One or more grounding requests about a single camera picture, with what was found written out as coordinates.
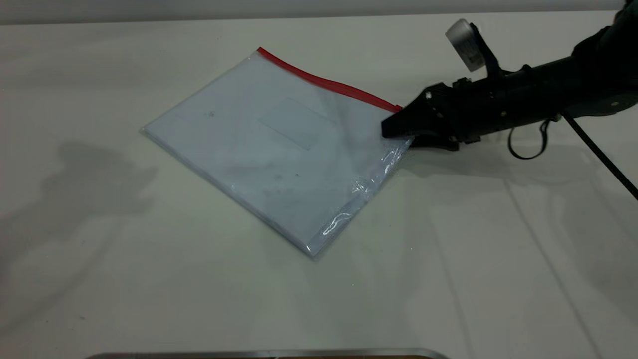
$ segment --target red zipper strip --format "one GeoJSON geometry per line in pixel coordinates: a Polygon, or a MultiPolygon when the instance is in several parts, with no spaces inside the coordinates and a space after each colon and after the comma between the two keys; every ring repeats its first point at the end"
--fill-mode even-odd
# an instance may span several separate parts
{"type": "Polygon", "coordinates": [[[315,75],[311,75],[308,72],[302,71],[271,54],[270,52],[264,50],[263,48],[257,49],[260,55],[268,59],[271,63],[281,67],[282,69],[301,77],[302,79],[310,82],[313,85],[319,86],[320,88],[324,88],[326,90],[330,90],[336,93],[340,93],[342,95],[346,95],[348,97],[356,98],[357,100],[361,100],[363,102],[367,102],[371,105],[380,107],[384,110],[388,110],[391,112],[398,112],[402,109],[399,105],[392,105],[390,102],[378,98],[371,93],[367,93],[365,91],[361,91],[357,88],[353,88],[352,86],[342,84],[340,82],[331,81],[327,79],[323,79],[321,77],[317,77],[315,75]]]}

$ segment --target plastic zipper bag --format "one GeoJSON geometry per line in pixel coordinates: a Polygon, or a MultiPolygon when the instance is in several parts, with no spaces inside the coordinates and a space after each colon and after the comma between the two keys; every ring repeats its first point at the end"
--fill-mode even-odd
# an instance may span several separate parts
{"type": "Polygon", "coordinates": [[[410,146],[381,136],[399,109],[258,49],[142,131],[314,257],[410,146]]]}

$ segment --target cable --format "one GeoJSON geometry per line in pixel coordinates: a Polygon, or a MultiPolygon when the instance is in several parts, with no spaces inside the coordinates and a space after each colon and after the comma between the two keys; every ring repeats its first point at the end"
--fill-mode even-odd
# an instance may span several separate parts
{"type": "Polygon", "coordinates": [[[512,154],[512,156],[520,160],[531,160],[532,158],[536,158],[542,155],[542,153],[545,152],[545,149],[547,148],[547,127],[549,127],[550,121],[551,121],[550,119],[546,119],[545,121],[543,121],[543,123],[540,124],[539,130],[540,130],[540,135],[543,138],[543,145],[541,145],[540,151],[536,155],[533,155],[532,157],[523,157],[519,155],[518,153],[516,153],[516,151],[514,151],[514,148],[512,147],[512,134],[514,133],[515,127],[512,127],[512,129],[510,130],[510,135],[507,136],[507,149],[510,150],[510,153],[512,154]]]}
{"type": "Polygon", "coordinates": [[[578,125],[578,123],[574,121],[574,118],[572,117],[572,115],[569,114],[569,112],[567,112],[566,110],[562,110],[560,114],[563,115],[565,120],[567,120],[567,123],[569,123],[569,125],[574,129],[574,131],[578,134],[578,136],[581,137],[582,141],[585,142],[587,147],[589,147],[592,152],[594,152],[596,157],[600,159],[600,161],[605,165],[605,167],[607,167],[607,169],[611,172],[611,174],[613,174],[616,177],[616,179],[618,179],[618,181],[623,186],[625,186],[625,188],[629,191],[629,193],[631,193],[632,196],[638,201],[638,188],[636,188],[634,184],[629,179],[627,179],[627,177],[625,177],[625,175],[618,169],[618,167],[616,167],[616,165],[614,165],[614,163],[611,162],[609,157],[607,157],[603,153],[603,151],[601,151],[600,148],[596,146],[594,141],[592,141],[590,137],[587,136],[585,131],[578,125]]]}

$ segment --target white table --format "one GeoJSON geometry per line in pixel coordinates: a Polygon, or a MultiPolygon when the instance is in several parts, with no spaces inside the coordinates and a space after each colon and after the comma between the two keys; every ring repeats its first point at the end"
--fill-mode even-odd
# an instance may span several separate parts
{"type": "MultiPolygon", "coordinates": [[[[612,16],[0,27],[0,358],[634,357],[638,208],[564,121],[532,161],[506,134],[410,151],[318,262],[138,133],[259,46],[406,104],[468,76],[444,36],[460,17],[518,70],[569,55],[612,16]]],[[[635,182],[637,111],[579,120],[635,182]]],[[[516,139],[534,152],[537,126],[516,139]]]]}

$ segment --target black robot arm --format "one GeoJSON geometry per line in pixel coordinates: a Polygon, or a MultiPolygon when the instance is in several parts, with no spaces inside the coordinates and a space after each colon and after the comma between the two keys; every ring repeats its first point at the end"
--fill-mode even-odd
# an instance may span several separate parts
{"type": "MultiPolygon", "coordinates": [[[[607,116],[638,102],[638,6],[631,0],[616,14],[613,25],[576,45],[571,56],[534,68],[526,65],[516,72],[500,68],[473,24],[460,20],[446,36],[470,71],[487,67],[487,78],[427,87],[383,121],[384,137],[413,135],[413,146],[455,151],[460,142],[480,141],[482,135],[542,121],[544,148],[551,121],[564,117],[577,126],[573,118],[607,116]]],[[[584,132],[574,128],[582,137],[584,132]]],[[[591,148],[594,145],[588,137],[583,140],[591,148]]],[[[597,147],[592,150],[604,156],[597,147]]],[[[608,158],[601,160],[613,166],[608,158]]],[[[618,177],[613,167],[610,170],[618,177]]],[[[638,199],[638,190],[632,193],[638,199]]]]}

